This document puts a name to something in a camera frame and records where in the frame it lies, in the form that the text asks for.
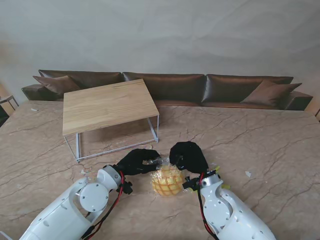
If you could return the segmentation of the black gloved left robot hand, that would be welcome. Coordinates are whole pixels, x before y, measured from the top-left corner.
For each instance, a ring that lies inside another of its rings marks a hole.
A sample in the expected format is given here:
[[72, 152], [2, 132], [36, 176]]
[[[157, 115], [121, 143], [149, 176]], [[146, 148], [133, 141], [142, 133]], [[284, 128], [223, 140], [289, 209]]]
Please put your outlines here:
[[138, 174], [147, 174], [157, 170], [158, 163], [143, 164], [144, 161], [155, 160], [160, 154], [153, 149], [134, 149], [121, 159], [113, 168], [123, 175], [134, 176]]

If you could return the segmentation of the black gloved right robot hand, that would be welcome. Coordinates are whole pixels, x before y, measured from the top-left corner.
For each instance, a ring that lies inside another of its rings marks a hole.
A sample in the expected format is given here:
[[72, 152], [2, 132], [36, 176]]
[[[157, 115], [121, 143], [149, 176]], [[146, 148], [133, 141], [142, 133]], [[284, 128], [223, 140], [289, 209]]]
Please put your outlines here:
[[192, 141], [177, 142], [169, 153], [169, 162], [180, 171], [202, 174], [209, 169], [201, 148]]

